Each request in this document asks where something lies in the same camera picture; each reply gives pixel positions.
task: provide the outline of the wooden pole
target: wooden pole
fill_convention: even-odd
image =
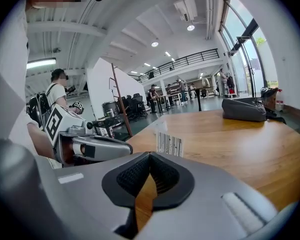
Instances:
[[[128,117],[127,117],[126,110],[124,109],[125,108],[124,107],[124,103],[122,102],[121,93],[120,93],[120,90],[119,90],[119,85],[118,85],[118,81],[117,81],[117,77],[116,77],[115,67],[114,67],[114,65],[112,63],[111,63],[111,66],[112,66],[112,72],[113,72],[113,77],[114,77],[116,89],[117,89],[118,95],[119,95],[118,99],[120,101],[120,105],[121,105],[121,108],[123,110],[124,123],[125,123],[126,129],[128,131],[128,134],[130,135],[130,137],[132,137],[133,134],[131,132],[131,128],[130,128],[130,124],[129,124],[129,120],[128,120]]]

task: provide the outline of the white t-shirt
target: white t-shirt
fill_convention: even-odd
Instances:
[[[37,151],[27,124],[38,123],[26,112],[26,71],[29,55],[26,0],[20,0],[0,27],[0,139]],[[61,164],[50,159],[53,168]]]
[[[49,106],[51,107],[52,110],[55,107],[55,102],[56,102],[57,99],[59,99],[61,97],[66,98],[66,96],[67,96],[65,88],[61,84],[59,84],[59,83],[56,84],[54,82],[52,82],[49,85],[49,87],[46,89],[45,95],[46,95],[46,98],[48,100]]]

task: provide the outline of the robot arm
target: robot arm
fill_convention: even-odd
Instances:
[[[55,105],[45,126],[55,159],[64,165],[63,142],[72,142],[74,156],[90,162],[102,162],[133,153],[131,145],[93,133],[93,125],[72,110]]]

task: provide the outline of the round wooden table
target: round wooden table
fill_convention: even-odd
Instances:
[[[278,210],[298,201],[300,134],[281,122],[223,119],[222,113],[163,115],[127,142],[134,153],[156,151],[156,128],[165,128],[184,139],[184,158],[226,170],[265,195]],[[151,216],[156,196],[149,176],[136,199],[139,229]]]

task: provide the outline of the air conditioner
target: air conditioner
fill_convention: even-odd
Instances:
[[[193,21],[198,16],[195,0],[180,0],[174,3],[182,21]]]

